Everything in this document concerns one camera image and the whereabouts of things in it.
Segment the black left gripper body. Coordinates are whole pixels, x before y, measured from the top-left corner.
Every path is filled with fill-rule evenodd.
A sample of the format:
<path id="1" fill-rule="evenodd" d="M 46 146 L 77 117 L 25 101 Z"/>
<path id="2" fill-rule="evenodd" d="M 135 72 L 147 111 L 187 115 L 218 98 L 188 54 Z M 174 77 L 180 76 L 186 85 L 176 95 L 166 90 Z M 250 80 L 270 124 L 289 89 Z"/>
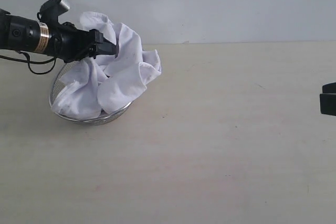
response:
<path id="1" fill-rule="evenodd" d="M 65 63 L 90 56 L 95 47 L 95 31 L 77 29 L 72 23 L 49 23 L 47 55 Z"/>

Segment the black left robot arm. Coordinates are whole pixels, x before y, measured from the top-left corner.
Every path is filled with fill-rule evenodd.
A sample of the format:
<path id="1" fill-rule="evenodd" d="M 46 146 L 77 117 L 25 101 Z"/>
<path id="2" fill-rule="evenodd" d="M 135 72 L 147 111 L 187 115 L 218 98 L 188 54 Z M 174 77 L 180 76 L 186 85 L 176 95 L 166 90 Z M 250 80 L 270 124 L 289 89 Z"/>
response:
<path id="1" fill-rule="evenodd" d="M 80 30 L 70 22 L 43 23 L 13 16 L 1 9 L 1 49 L 33 52 L 63 60 L 65 63 L 86 57 L 115 55 L 115 43 L 96 29 Z"/>

